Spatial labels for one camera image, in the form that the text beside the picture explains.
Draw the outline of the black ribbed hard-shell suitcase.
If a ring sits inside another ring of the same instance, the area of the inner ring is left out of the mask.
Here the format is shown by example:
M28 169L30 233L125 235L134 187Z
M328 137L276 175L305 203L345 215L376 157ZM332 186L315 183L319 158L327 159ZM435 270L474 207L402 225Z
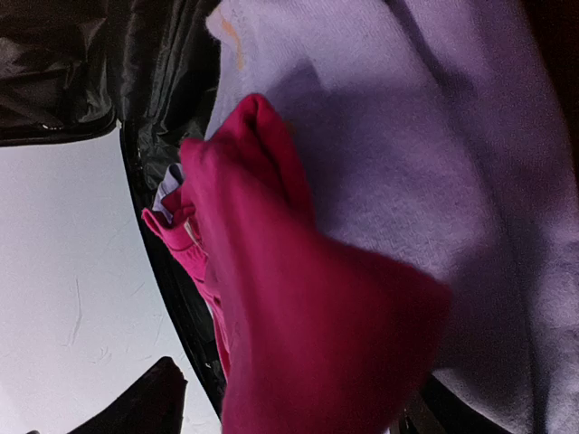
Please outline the black ribbed hard-shell suitcase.
M207 16L222 1L1 4L1 395L81 424L151 365L192 370L219 432L226 378L209 306L147 227L187 139L206 136L220 76ZM542 53L578 117L565 57Z

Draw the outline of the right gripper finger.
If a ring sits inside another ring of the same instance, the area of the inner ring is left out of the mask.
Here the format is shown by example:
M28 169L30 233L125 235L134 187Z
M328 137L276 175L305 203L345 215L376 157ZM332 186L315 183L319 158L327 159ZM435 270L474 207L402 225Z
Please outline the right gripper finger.
M71 433L179 433L187 380L169 356L159 358L110 404Z

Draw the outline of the purple cloth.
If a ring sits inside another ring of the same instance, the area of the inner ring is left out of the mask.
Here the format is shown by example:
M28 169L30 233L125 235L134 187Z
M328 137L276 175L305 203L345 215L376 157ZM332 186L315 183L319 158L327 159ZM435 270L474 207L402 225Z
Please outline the purple cloth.
M578 430L578 117L521 1L222 1L209 140L248 96L281 117L317 229L435 279L451 306L386 431Z

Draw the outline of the red cloth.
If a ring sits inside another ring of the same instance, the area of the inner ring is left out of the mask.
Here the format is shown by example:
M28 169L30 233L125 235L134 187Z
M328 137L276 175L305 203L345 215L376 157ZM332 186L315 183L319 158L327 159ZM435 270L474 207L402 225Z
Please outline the red cloth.
M148 228L214 315L226 433L382 433L430 371L451 292L316 227L284 122L260 95L180 149Z

